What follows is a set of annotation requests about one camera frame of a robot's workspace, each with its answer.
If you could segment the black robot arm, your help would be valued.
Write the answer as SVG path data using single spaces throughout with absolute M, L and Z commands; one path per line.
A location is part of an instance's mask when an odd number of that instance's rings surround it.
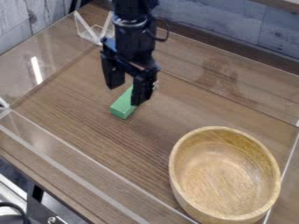
M 151 99 L 159 66 L 153 58 L 156 18 L 152 10 L 159 0 L 112 0 L 114 37 L 100 41 L 101 67 L 106 87 L 125 83 L 125 74 L 133 77 L 129 103 L 139 106 Z

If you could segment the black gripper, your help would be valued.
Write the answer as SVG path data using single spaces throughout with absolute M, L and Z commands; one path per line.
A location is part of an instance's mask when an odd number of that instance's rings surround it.
M 152 53 L 155 50 L 156 19 L 140 17 L 124 20 L 112 17 L 114 37 L 102 38 L 101 68 L 106 87 L 117 88 L 125 83 L 125 74 L 133 77 L 131 104 L 141 105 L 151 99 L 159 66 Z

